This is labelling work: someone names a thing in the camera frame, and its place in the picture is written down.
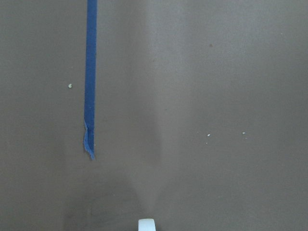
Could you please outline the white ceramic cup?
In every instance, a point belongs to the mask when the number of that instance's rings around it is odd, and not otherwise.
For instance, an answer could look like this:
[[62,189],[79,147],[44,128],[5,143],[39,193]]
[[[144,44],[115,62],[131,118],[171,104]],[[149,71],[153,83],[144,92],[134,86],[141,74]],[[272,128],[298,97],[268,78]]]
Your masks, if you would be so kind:
[[139,219],[138,231],[156,231],[154,219],[152,218]]

